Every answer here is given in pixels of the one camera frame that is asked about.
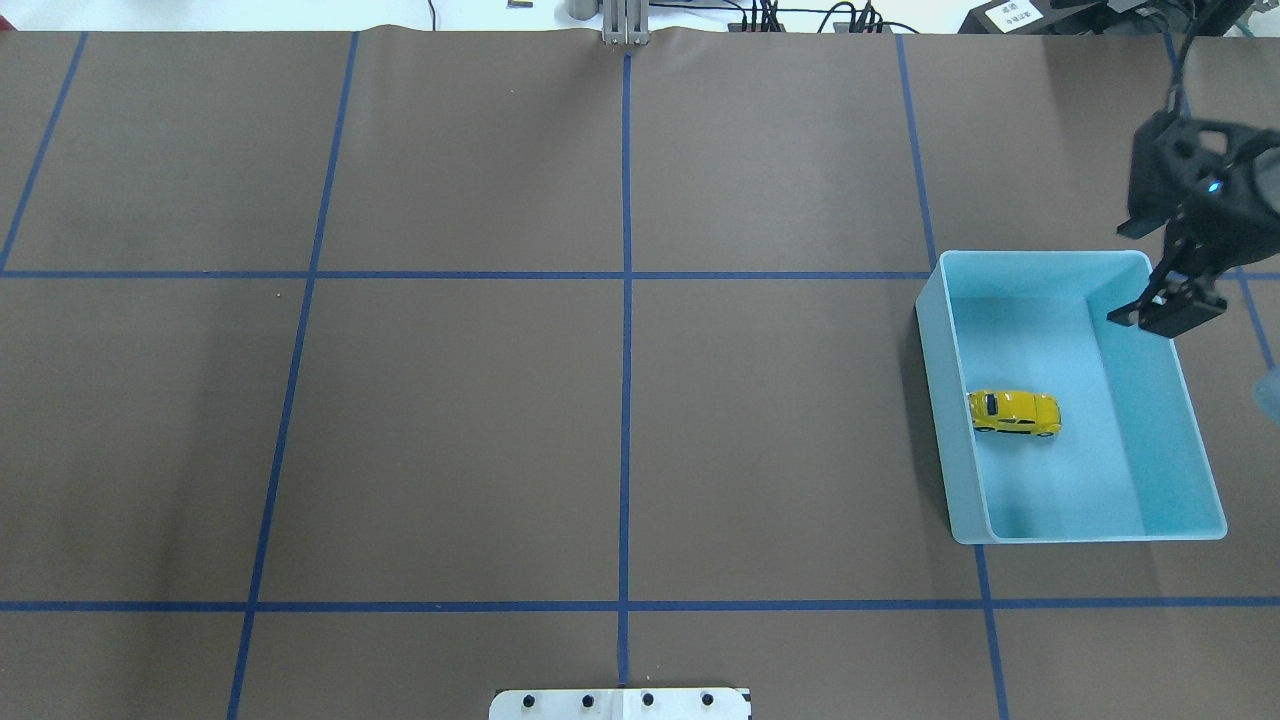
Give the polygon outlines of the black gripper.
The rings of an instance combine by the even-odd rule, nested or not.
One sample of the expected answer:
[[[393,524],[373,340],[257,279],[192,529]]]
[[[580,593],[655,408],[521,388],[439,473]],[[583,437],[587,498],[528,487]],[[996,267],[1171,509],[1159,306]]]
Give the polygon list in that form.
[[[1277,255],[1277,131],[1156,111],[1133,136],[1126,213],[1119,234],[1166,225],[1190,251],[1106,319],[1171,340],[1221,316],[1220,274]]]

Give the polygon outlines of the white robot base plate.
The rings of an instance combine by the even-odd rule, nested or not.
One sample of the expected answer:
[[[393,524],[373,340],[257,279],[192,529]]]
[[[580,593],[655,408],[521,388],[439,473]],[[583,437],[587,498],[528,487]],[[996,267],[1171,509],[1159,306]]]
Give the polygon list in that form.
[[[509,689],[489,719],[753,719],[751,694],[732,687]]]

